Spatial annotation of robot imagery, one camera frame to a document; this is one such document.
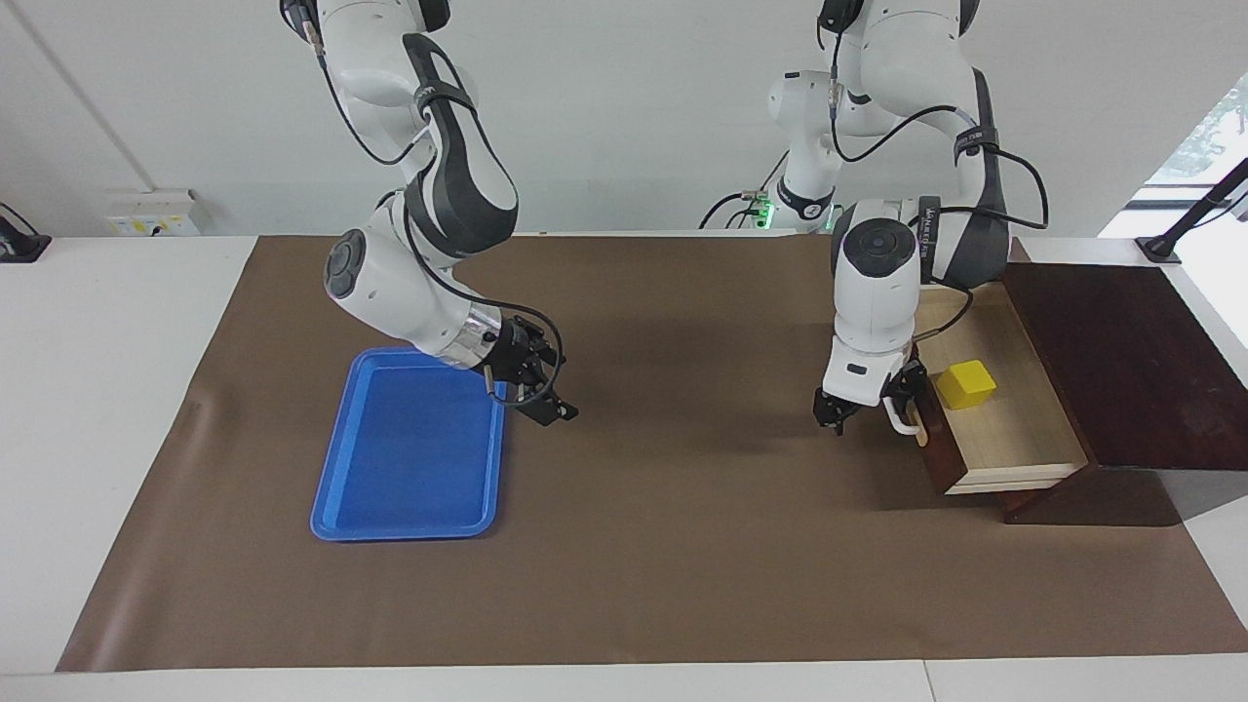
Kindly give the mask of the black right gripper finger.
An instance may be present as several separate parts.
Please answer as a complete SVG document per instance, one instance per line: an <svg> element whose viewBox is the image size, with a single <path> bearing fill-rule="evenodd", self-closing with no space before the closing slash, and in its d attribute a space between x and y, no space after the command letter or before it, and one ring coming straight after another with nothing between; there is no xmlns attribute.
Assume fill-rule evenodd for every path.
<svg viewBox="0 0 1248 702"><path fill-rule="evenodd" d="M509 372L513 378L552 378L565 356L530 320L509 320Z"/></svg>
<svg viewBox="0 0 1248 702"><path fill-rule="evenodd" d="M517 398L507 401L508 408L517 410L540 426L572 421L579 416L579 408L559 397L545 378L508 378L508 385L517 390Z"/></svg>

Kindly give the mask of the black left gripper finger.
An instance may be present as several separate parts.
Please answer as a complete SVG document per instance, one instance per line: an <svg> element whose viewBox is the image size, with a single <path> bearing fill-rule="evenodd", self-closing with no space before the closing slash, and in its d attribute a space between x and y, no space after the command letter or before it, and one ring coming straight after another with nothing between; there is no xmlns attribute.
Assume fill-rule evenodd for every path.
<svg viewBox="0 0 1248 702"><path fill-rule="evenodd" d="M885 383L882 398L892 412L905 412L909 403L924 393L926 386L926 366L920 358L910 358Z"/></svg>
<svg viewBox="0 0 1248 702"><path fill-rule="evenodd" d="M814 390L814 418L820 427L832 428L837 436L845 433L845 422L861 408L842 397L832 396L822 388Z"/></svg>

